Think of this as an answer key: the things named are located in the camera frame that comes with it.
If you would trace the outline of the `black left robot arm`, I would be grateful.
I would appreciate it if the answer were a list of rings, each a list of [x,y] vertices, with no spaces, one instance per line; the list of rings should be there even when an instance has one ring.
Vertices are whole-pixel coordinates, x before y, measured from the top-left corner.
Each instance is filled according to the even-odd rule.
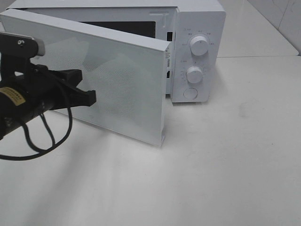
[[[1,55],[0,136],[4,137],[49,110],[92,106],[96,91],[80,90],[82,71],[49,70],[29,59]]]

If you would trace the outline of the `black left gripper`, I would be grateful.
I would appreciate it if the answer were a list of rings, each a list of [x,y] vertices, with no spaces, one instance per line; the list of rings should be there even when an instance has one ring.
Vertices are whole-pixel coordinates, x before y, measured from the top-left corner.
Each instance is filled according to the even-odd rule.
[[[82,79],[79,69],[48,70],[32,64],[29,58],[1,54],[0,112],[44,113],[67,106],[92,106],[96,91],[78,89]]]

